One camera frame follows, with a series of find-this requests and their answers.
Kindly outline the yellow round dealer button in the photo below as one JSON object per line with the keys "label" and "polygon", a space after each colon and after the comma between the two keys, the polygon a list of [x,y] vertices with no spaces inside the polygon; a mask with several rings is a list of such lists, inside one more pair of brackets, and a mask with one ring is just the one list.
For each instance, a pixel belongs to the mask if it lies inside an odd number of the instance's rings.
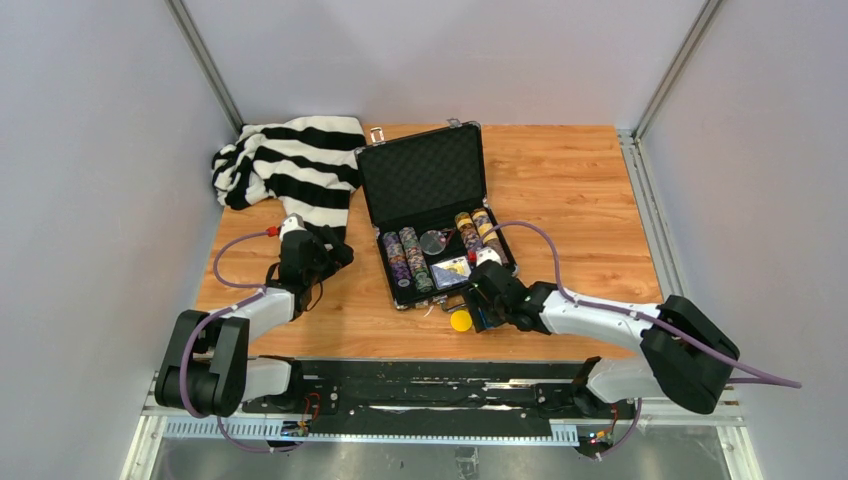
{"label": "yellow round dealer button", "polygon": [[450,315],[450,325],[457,332],[466,332],[473,327],[473,320],[467,310],[458,310]]}

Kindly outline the blue yellow card deck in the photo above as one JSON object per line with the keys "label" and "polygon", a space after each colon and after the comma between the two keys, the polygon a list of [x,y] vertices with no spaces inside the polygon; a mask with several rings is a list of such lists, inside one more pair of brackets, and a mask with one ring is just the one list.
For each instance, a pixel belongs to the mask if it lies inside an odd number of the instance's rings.
{"label": "blue yellow card deck", "polygon": [[469,260],[464,256],[436,262],[430,266],[430,270],[438,289],[466,282],[472,272]]}

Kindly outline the clear round plastic disc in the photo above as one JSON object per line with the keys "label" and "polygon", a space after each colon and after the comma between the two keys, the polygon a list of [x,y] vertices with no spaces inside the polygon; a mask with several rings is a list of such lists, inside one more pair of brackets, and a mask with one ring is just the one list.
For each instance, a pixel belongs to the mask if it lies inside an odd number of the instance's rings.
{"label": "clear round plastic disc", "polygon": [[448,234],[445,230],[428,230],[419,238],[422,251],[429,256],[441,254],[448,245]]}

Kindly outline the black poker set case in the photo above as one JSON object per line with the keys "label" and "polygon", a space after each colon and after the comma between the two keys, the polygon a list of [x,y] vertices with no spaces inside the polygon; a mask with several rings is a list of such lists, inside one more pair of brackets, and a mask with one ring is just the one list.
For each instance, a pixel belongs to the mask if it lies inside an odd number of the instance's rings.
{"label": "black poker set case", "polygon": [[422,235],[430,230],[456,228],[455,217],[484,209],[488,202],[482,126],[473,121],[393,140],[376,140],[354,150],[360,182],[383,272],[394,306],[406,310],[457,295],[462,282],[427,292],[416,279],[402,283],[391,264],[383,237],[404,227]]}

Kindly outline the blue 10 poker chip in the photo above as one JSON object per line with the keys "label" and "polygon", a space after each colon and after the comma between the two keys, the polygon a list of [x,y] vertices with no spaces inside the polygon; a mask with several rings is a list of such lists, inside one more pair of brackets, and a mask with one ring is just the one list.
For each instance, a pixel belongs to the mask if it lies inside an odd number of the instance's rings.
{"label": "blue 10 poker chip", "polygon": [[493,328],[493,324],[488,320],[486,313],[482,309],[479,309],[478,313],[479,313],[479,316],[480,316],[480,323],[481,323],[483,329],[488,330],[488,329]]}

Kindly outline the black triangular heart token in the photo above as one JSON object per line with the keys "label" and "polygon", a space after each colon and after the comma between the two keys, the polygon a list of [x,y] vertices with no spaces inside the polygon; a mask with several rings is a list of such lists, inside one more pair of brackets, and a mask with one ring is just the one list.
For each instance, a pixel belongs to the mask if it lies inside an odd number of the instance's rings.
{"label": "black triangular heart token", "polygon": [[453,237],[456,235],[456,233],[457,233],[456,229],[450,229],[450,230],[445,231],[445,245],[446,246],[448,246],[451,243],[451,241],[452,241]]}

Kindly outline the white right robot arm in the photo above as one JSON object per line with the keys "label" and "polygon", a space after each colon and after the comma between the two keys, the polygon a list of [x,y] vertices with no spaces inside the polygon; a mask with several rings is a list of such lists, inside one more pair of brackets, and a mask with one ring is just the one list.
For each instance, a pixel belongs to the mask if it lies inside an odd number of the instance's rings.
{"label": "white right robot arm", "polygon": [[634,352],[624,360],[584,361],[561,402],[585,417],[626,399],[658,396],[711,414],[739,358],[735,344],[678,295],[661,304],[629,304],[550,282],[525,286],[494,261],[474,269],[461,294],[478,331],[509,324],[522,332],[591,337]]}

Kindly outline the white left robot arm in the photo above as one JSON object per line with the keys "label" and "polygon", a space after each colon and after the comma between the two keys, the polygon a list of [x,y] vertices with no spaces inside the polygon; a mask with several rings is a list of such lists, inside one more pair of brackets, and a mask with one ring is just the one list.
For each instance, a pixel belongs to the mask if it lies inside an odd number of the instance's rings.
{"label": "white left robot arm", "polygon": [[251,343],[313,309],[312,293],[354,259],[329,227],[277,228],[281,251],[254,294],[215,311],[185,310],[176,318],[153,389],[162,407],[196,418],[229,417],[245,402],[264,399],[283,413],[309,395],[300,361],[250,358]]}

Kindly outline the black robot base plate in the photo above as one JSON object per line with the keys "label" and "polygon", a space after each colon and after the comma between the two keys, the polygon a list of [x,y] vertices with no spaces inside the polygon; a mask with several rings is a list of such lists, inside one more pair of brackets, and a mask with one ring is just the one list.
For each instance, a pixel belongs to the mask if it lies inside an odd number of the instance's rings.
{"label": "black robot base plate", "polygon": [[574,362],[309,359],[293,392],[244,403],[250,414],[305,419],[315,434],[542,437],[551,421],[624,430],[635,407],[571,398]]}

